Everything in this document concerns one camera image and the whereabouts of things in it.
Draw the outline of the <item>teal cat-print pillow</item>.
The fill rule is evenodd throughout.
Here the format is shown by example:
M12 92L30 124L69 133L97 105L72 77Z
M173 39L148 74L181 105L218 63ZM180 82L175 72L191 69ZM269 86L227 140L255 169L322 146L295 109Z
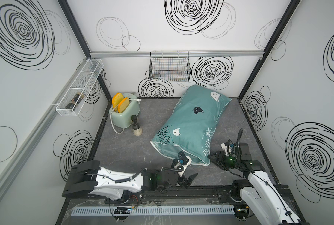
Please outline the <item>teal cat-print pillow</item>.
M170 118L151 139L151 145L166 158L175 159L179 152L184 152L193 165L208 166L212 137L230 102L231 98L219 92L190 86Z

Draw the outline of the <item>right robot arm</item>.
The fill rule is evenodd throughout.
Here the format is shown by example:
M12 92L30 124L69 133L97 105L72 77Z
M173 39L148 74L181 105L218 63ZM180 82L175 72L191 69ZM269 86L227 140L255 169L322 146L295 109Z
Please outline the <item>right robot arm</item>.
M272 184L265 168L253 160L246 143L221 144L223 150L208 156L210 161L224 171L236 169L244 179L233 181L230 198L245 202L262 225L307 225L291 209Z

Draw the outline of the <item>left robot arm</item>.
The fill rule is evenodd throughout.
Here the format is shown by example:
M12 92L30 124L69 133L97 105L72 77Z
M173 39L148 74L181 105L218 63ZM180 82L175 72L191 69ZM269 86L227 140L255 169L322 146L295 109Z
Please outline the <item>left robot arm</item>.
M94 195L121 200L143 191L163 192L176 186L189 188L197 177L197 174L188 178L184 175L191 162L192 159L181 151L171 167L160 170L142 168L136 173L125 173L106 169L100 166L100 161L91 160L71 168L62 197Z

